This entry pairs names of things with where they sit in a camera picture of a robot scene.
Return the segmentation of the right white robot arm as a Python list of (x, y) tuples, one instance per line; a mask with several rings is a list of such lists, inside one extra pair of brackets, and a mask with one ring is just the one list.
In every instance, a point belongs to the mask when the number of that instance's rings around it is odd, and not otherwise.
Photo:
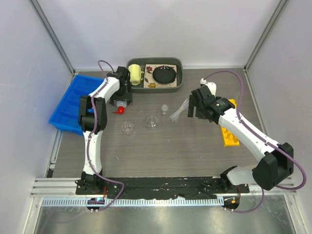
[(241, 184), (256, 183), (271, 190), (293, 173), (293, 147), (280, 144), (238, 115), (235, 106), (224, 97), (215, 97), (208, 86), (191, 92), (188, 116), (207, 119), (230, 131), (244, 144), (257, 161), (248, 167), (233, 166), (225, 170), (220, 180), (223, 191), (230, 193)]

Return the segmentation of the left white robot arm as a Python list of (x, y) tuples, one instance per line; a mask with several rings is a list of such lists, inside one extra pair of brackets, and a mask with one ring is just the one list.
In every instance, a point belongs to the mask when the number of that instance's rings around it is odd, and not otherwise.
[(108, 73), (102, 84), (79, 100), (78, 124), (85, 141), (85, 161), (81, 178), (76, 181), (78, 195), (100, 194), (105, 186), (100, 160), (101, 138), (107, 126), (106, 104), (117, 107), (116, 114), (123, 114), (133, 101), (130, 71), (119, 66)]

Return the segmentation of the yellow test tube rack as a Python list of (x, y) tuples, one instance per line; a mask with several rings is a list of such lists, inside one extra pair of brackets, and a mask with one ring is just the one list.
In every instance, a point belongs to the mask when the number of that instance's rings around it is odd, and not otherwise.
[(225, 147), (239, 146), (240, 142), (238, 138), (232, 134), (228, 129), (220, 126), (223, 144)]

